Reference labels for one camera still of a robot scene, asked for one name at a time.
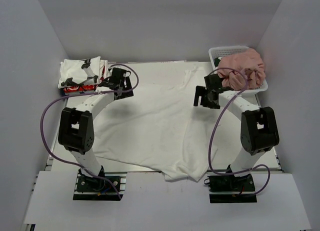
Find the pink t-shirt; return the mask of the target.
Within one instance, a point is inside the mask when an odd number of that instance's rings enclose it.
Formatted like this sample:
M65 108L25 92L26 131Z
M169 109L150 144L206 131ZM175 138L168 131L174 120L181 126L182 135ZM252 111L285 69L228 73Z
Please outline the pink t-shirt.
M246 83L249 90L257 89L266 78L265 64L253 48L222 57L217 68L217 74L222 78L222 86L235 91L241 90Z

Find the white cartoon print t-shirt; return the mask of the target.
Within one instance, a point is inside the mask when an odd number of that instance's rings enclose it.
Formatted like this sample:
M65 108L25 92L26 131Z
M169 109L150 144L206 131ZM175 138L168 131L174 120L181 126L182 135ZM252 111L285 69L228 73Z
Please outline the white cartoon print t-shirt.
M216 123L212 109L193 105L205 75L196 67L176 86L139 84L133 97L107 105L94 120L95 155L163 172L167 181L200 180Z

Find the dark green t-shirt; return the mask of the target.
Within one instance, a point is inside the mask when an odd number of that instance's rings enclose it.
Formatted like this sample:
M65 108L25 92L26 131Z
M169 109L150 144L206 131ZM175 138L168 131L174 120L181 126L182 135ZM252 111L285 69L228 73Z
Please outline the dark green t-shirt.
M219 66L219 63L221 61L222 57L216 57L214 60L213 60L213 64L214 64L214 67L217 68Z

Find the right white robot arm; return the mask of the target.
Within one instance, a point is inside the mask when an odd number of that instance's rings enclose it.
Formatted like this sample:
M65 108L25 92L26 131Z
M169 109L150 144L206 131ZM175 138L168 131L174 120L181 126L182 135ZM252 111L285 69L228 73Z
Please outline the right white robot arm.
M257 161L280 142L274 110L267 106L261 107L242 97L247 90L248 82L241 90L223 87L222 78L218 74L204 77L205 86L195 88L193 105L201 105L210 109L222 109L214 125L208 147L208 164L213 173L227 176L226 186L236 191L244 184L245 176L255 169ZM231 112L240 120L240 143L242 148L228 168L221 173L213 169L212 147L213 139L224 113Z

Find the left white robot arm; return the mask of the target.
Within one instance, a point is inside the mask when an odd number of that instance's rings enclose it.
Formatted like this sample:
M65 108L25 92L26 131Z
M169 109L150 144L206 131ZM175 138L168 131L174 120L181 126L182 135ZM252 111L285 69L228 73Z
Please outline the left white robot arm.
M94 120L107 105L134 95L131 73L120 67L112 67L111 75L99 84L96 94L61 112L58 143L73 155L80 165L80 174L89 177L88 184L96 191L105 187L106 178L104 168L93 151Z

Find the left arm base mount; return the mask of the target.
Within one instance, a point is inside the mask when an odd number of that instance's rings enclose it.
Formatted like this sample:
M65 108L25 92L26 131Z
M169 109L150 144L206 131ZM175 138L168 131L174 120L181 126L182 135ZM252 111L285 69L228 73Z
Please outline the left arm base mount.
M119 195L123 197L126 185L125 173L105 173L115 186ZM105 180L94 180L92 177L85 177L77 174L73 198L74 201L120 201L117 192L112 185Z

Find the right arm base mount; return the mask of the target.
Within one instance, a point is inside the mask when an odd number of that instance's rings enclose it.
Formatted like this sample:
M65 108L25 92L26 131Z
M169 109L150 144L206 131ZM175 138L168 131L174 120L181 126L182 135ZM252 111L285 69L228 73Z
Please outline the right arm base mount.
M211 204L256 203L255 184L251 174L242 177L233 175L210 175L204 180L209 189Z

